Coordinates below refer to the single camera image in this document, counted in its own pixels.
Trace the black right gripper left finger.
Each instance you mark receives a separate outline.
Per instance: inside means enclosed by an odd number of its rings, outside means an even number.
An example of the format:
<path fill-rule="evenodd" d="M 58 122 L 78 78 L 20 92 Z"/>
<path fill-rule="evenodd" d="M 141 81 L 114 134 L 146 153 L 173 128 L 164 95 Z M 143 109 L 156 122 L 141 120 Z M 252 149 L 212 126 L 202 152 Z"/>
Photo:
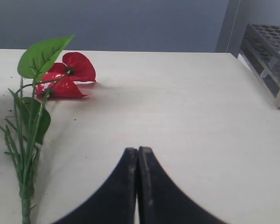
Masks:
<path fill-rule="evenodd" d="M 126 148 L 101 187 L 57 224 L 133 224 L 138 150 Z"/>

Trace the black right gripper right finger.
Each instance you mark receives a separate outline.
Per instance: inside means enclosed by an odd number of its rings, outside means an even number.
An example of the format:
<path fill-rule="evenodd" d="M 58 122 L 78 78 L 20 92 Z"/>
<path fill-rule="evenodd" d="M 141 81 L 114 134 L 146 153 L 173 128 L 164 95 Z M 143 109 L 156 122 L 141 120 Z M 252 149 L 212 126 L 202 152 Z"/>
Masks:
<path fill-rule="evenodd" d="M 223 224 L 170 179 L 149 147 L 138 150 L 138 211 L 141 224 Z"/>

